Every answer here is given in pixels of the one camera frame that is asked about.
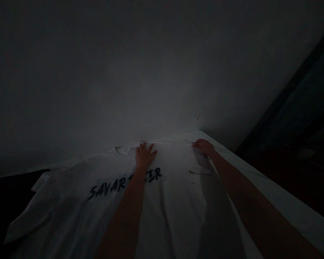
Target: white t-shirt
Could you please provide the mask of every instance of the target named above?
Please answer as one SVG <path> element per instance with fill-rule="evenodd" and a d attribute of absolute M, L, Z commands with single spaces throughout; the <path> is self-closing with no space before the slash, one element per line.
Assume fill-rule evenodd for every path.
<path fill-rule="evenodd" d="M 136 258 L 245 258 L 228 197 L 218 177 L 208 174 L 206 158 L 189 144 L 156 142 L 155 148 Z M 121 148 L 44 173 L 8 228 L 5 243 L 27 235 L 13 257 L 93 257 L 135 165 L 135 148 Z"/>

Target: wall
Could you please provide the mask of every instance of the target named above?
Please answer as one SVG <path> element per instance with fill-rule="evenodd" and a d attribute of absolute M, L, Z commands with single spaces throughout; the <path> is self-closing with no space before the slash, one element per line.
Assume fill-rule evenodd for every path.
<path fill-rule="evenodd" d="M 0 1 L 0 174 L 196 129 L 235 150 L 323 35 L 317 0 Z"/>

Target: forearm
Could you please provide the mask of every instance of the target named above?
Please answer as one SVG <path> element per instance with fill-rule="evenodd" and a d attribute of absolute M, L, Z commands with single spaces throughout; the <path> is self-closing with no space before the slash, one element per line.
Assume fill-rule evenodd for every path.
<path fill-rule="evenodd" d="M 96 258 L 134 258 L 143 207 L 146 167 L 137 167 L 101 240 Z"/>
<path fill-rule="evenodd" d="M 211 159 L 240 218 L 264 258 L 321 258 L 261 192 L 218 153 Z"/>

